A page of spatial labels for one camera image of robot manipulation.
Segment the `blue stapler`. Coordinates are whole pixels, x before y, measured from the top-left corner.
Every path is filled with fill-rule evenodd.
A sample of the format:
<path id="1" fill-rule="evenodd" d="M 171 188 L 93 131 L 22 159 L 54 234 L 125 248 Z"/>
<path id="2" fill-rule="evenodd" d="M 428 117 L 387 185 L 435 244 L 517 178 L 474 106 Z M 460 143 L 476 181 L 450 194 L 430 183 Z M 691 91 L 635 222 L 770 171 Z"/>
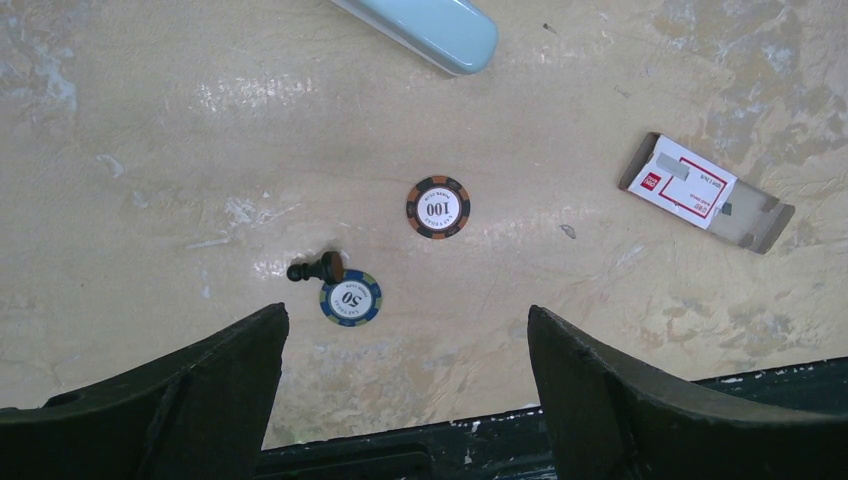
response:
<path id="1" fill-rule="evenodd" d="M 495 22 L 470 1 L 337 0 L 335 4 L 452 76 L 482 71 L 499 40 Z"/>

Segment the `staple box with clear lid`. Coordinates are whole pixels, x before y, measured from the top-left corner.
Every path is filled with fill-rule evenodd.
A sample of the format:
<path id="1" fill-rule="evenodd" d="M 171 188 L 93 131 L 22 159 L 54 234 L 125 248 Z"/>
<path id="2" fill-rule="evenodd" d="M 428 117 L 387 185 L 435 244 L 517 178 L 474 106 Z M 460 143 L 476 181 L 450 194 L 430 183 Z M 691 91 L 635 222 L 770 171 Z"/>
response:
<path id="1" fill-rule="evenodd" d="M 761 255 L 771 250 L 795 214 L 793 205 L 658 132 L 645 136 L 618 188 Z"/>

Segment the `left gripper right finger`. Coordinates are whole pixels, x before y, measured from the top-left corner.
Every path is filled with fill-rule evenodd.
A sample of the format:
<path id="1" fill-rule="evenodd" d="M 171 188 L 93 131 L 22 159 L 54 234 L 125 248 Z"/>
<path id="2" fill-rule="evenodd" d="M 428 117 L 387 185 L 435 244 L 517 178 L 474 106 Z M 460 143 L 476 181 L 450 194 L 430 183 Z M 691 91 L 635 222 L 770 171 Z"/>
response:
<path id="1" fill-rule="evenodd" d="M 532 306 L 532 371 L 561 479 L 843 479 L 847 361 L 687 381 Z"/>

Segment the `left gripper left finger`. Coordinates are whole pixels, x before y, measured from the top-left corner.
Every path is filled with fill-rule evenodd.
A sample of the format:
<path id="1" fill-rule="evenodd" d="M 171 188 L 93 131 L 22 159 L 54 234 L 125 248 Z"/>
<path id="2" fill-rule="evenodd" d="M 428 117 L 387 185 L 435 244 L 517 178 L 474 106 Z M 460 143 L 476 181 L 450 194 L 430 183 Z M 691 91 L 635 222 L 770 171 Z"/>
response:
<path id="1" fill-rule="evenodd" d="M 106 380 L 1 412 L 5 479 L 250 479 L 282 374 L 283 304 Z"/>

